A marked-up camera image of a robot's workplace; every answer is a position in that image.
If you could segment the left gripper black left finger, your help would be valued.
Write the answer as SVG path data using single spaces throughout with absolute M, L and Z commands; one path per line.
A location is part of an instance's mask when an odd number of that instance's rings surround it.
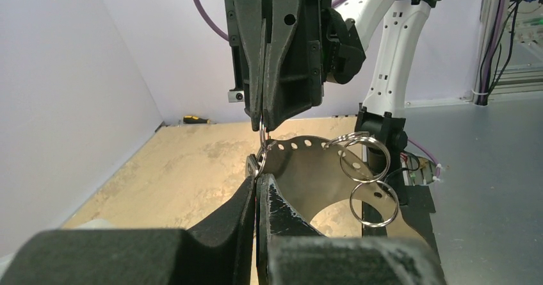
M 40 232 L 16 253 L 2 284 L 249 284 L 255 186 L 246 179 L 189 229 Z

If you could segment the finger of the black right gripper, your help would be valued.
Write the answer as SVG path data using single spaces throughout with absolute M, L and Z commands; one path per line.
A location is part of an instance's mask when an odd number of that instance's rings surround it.
M 253 131 L 259 130 L 262 114 L 261 50 L 265 37 L 263 21 L 263 0 L 234 0 L 241 46 L 248 68 L 245 83 L 246 111 Z
M 324 0 L 266 0 L 271 18 L 263 83 L 269 131 L 322 103 L 321 9 Z

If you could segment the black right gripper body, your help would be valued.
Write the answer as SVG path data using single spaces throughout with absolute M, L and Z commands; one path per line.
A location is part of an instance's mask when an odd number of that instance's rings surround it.
M 263 0 L 263 21 L 265 21 L 265 37 L 263 39 L 263 51 L 261 56 L 261 69 L 260 74 L 262 76 L 262 105 L 263 105 L 263 83 L 264 83 L 264 61 L 266 59 L 266 45 L 268 43 L 268 34 L 270 33 L 271 18 L 266 13 L 265 1 Z M 243 48 L 239 38 L 237 15 L 234 7 L 234 0 L 224 0 L 225 13 L 227 19 L 227 37 L 229 39 L 229 45 L 232 51 L 232 64 L 234 69 L 234 88 L 228 93 L 229 102 L 242 102 L 246 104 L 245 100 L 245 83 L 248 80 L 248 68 L 245 60 Z M 321 9 L 321 28 L 322 28 L 322 46 L 321 46 L 321 58 L 322 67 L 324 65 L 325 55 L 323 54 L 323 41 L 324 32 L 329 22 L 327 15 L 328 9 L 331 7 L 332 0 L 324 0 L 323 8 Z

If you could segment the metal key organizer plate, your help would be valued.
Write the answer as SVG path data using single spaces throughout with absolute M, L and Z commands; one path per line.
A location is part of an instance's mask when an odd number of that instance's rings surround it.
M 422 239 L 402 216 L 398 193 L 389 182 L 395 158 L 367 132 L 338 136 L 297 136 L 268 140 L 247 158 L 246 173 L 258 178 L 264 229 L 282 236 L 319 235 L 311 220 L 347 201 L 364 228 L 385 229 L 388 237 Z

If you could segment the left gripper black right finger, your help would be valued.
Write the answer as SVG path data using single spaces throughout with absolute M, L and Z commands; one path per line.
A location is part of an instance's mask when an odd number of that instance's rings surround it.
M 260 284 L 445 284 L 433 250 L 410 238 L 329 238 L 294 212 L 275 177 L 257 180 Z

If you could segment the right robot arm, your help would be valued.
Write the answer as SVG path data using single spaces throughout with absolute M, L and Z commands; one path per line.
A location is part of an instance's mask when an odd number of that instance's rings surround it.
M 350 82 L 380 28 L 374 74 L 355 128 L 387 147 L 387 176 L 400 205 L 407 205 L 407 189 L 394 175 L 407 145 L 405 92 L 421 31 L 439 1 L 346 0 L 334 6 L 332 0 L 225 0 L 235 91 L 252 129 L 273 131 L 319 106 L 325 82 Z

